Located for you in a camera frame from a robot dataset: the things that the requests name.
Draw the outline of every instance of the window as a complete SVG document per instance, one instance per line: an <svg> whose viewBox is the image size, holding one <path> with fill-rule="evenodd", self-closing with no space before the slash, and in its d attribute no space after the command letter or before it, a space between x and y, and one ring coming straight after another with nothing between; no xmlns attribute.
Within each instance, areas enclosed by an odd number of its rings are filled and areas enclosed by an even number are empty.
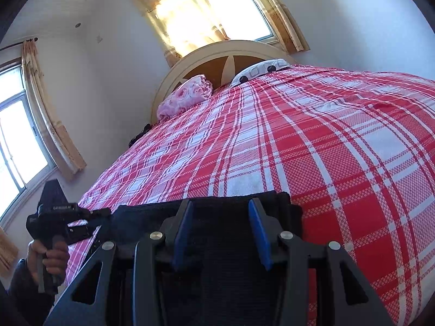
<svg viewBox="0 0 435 326"><path fill-rule="evenodd" d="M209 0L230 39L275 42L272 28L255 0Z"/></svg>
<svg viewBox="0 0 435 326"><path fill-rule="evenodd" d="M17 65L0 73L0 216L53 167L33 122Z"/></svg>

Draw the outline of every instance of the white pillow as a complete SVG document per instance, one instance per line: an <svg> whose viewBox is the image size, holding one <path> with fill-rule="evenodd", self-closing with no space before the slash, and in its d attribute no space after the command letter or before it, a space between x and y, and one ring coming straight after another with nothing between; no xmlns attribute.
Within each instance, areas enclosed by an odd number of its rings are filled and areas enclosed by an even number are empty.
<svg viewBox="0 0 435 326"><path fill-rule="evenodd" d="M258 64L245 68L242 72L235 76L231 82L230 88L262 75L266 75L269 72L279 71L287 67L291 67L291 64L289 64L283 58L259 62Z"/></svg>

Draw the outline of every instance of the curtain rod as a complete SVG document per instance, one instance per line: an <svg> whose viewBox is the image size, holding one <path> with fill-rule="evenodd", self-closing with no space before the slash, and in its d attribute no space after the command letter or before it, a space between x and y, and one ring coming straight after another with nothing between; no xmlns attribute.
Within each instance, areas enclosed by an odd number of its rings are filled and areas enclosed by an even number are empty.
<svg viewBox="0 0 435 326"><path fill-rule="evenodd" d="M17 46L17 45L20 45L20 44L23 44L23 43L24 43L24 41L23 42L19 42L19 43L15 43L15 44L11 44L11 45L8 45L8 46L5 46L4 48L1 48L0 51L3 51L5 49L8 49L8 48L11 48L13 46Z"/></svg>

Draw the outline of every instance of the curtain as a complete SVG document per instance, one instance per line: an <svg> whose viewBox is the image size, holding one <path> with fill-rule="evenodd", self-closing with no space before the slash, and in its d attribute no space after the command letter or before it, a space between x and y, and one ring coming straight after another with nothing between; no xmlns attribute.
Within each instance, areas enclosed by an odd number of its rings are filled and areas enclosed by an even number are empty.
<svg viewBox="0 0 435 326"><path fill-rule="evenodd" d="M205 45L228 40L208 0L135 0L164 46L169 66Z"/></svg>
<svg viewBox="0 0 435 326"><path fill-rule="evenodd" d="M62 175L71 180L86 163L51 105L37 54L33 40L24 42L21 67L27 99L42 141Z"/></svg>
<svg viewBox="0 0 435 326"><path fill-rule="evenodd" d="M9 240L6 233L0 228L0 274L6 276L17 258L18 248Z"/></svg>
<svg viewBox="0 0 435 326"><path fill-rule="evenodd" d="M281 47L289 54L309 50L299 27L285 5L278 0L256 0L273 28Z"/></svg>

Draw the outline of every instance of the pink floral fabric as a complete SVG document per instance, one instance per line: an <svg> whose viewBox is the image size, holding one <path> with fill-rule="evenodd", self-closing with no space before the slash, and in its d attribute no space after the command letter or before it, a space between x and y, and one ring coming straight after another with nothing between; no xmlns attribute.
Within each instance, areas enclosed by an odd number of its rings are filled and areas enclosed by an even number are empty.
<svg viewBox="0 0 435 326"><path fill-rule="evenodd" d="M184 113L192 106L209 99L212 92L212 83L205 79L205 75L192 77L160 103L157 108L157 119L166 121L177 114Z"/></svg>

